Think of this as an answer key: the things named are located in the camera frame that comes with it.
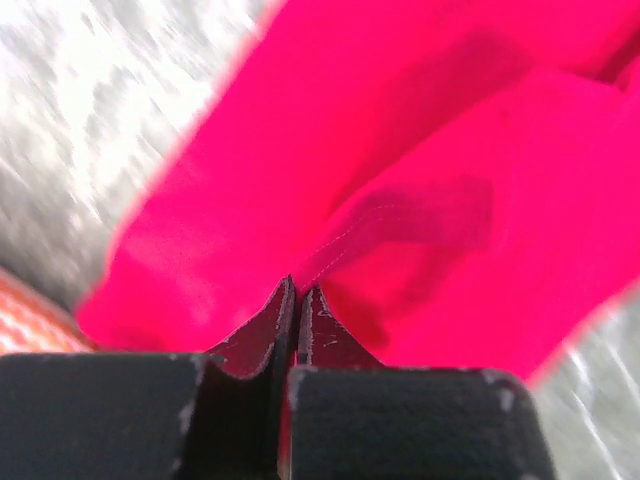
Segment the crimson red t shirt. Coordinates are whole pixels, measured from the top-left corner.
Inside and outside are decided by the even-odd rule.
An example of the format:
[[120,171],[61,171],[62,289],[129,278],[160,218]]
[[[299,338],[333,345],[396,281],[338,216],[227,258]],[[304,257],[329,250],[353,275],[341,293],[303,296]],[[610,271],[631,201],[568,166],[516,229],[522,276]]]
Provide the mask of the crimson red t shirt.
[[639,277],[635,1],[285,1],[77,312],[205,351],[291,277],[376,358],[529,377]]

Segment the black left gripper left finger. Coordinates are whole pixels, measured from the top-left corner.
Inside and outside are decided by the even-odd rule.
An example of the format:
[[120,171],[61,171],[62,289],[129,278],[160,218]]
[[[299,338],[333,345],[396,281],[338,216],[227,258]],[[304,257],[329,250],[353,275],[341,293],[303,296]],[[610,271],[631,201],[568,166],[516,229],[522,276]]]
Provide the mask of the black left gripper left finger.
[[1,360],[5,479],[273,479],[295,289],[205,353]]

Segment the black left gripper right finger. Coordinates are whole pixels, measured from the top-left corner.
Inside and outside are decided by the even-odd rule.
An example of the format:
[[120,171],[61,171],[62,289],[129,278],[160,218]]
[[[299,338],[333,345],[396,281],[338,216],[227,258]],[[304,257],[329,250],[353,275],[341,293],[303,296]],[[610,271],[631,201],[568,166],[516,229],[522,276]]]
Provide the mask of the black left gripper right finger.
[[289,479],[552,479],[532,397],[492,369],[382,365],[324,293],[302,305],[289,373]]

